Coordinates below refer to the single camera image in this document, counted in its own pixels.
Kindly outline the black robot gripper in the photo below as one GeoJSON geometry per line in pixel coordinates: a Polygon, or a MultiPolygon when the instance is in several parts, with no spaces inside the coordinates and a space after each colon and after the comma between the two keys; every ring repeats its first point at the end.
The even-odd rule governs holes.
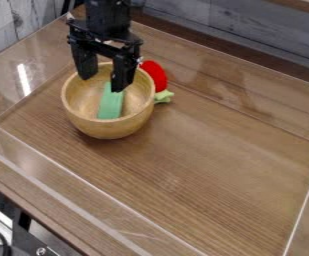
{"type": "Polygon", "coordinates": [[[97,73],[97,55],[112,59],[111,91],[132,83],[142,39],[131,33],[131,0],[84,0],[85,18],[69,18],[68,44],[77,75],[83,80],[97,73]]]}

